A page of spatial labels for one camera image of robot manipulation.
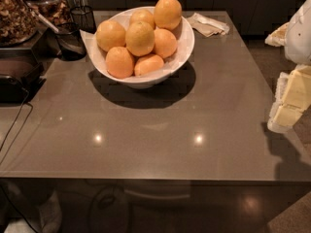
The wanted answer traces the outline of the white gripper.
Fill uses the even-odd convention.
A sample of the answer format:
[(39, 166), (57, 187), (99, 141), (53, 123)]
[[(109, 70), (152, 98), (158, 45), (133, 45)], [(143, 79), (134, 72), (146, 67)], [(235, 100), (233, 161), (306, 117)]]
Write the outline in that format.
[(297, 65), (277, 80), (267, 127), (275, 133), (287, 133), (311, 106), (311, 0), (306, 0), (292, 16), (264, 42), (272, 47), (285, 46), (285, 56)]

